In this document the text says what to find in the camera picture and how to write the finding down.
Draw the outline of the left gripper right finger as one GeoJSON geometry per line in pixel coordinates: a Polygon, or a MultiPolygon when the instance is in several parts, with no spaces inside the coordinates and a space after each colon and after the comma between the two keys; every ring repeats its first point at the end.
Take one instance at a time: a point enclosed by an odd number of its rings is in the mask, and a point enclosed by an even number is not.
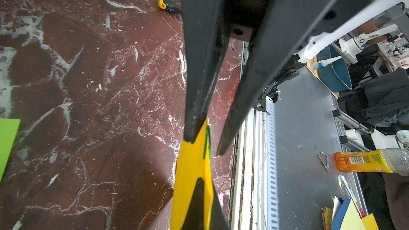
{"type": "Polygon", "coordinates": [[[214,190],[214,199],[210,217],[210,230],[229,230],[228,223],[224,217],[216,190],[214,190]]]}

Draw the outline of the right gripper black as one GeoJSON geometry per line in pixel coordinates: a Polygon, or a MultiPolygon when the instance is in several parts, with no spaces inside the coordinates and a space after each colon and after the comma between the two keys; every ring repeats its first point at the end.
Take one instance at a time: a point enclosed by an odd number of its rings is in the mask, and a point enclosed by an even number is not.
{"type": "Polygon", "coordinates": [[[206,120],[229,39],[255,40],[220,138],[217,154],[222,156],[257,96],[337,0],[181,1],[187,63],[185,141],[194,143],[206,120]]]}

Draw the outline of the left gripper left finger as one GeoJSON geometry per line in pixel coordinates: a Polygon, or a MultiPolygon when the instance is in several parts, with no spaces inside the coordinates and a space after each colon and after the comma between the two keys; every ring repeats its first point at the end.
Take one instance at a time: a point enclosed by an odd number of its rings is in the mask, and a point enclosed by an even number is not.
{"type": "Polygon", "coordinates": [[[181,230],[204,230],[204,180],[197,179],[181,230]]]}

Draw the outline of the yellow paper sheet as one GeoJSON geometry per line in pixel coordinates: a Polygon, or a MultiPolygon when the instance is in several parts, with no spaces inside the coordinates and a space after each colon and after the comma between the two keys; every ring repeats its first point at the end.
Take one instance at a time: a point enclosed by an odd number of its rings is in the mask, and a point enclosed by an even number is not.
{"type": "Polygon", "coordinates": [[[182,141],[176,163],[170,224],[172,230],[181,230],[199,178],[204,180],[204,230],[208,230],[210,227],[214,189],[210,170],[210,157],[207,154],[206,158],[203,159],[207,126],[208,119],[204,121],[195,142],[182,141]]]}

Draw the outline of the green paperclip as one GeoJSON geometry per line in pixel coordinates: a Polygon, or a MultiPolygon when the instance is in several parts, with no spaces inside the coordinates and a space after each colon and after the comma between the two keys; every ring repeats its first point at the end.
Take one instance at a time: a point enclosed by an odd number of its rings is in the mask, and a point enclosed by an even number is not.
{"type": "Polygon", "coordinates": [[[206,158],[206,155],[208,154],[209,157],[211,156],[211,134],[210,134],[210,128],[209,126],[206,127],[206,136],[205,136],[205,144],[204,144],[204,152],[203,152],[203,159],[206,158]]]}

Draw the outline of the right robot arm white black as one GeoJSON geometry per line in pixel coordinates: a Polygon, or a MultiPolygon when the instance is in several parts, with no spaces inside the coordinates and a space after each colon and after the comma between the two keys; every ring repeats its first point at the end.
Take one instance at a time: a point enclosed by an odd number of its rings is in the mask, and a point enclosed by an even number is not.
{"type": "Polygon", "coordinates": [[[249,57],[218,147],[226,154],[257,97],[290,62],[304,63],[339,37],[404,0],[181,0],[187,61],[183,139],[206,120],[230,38],[249,57]]]}

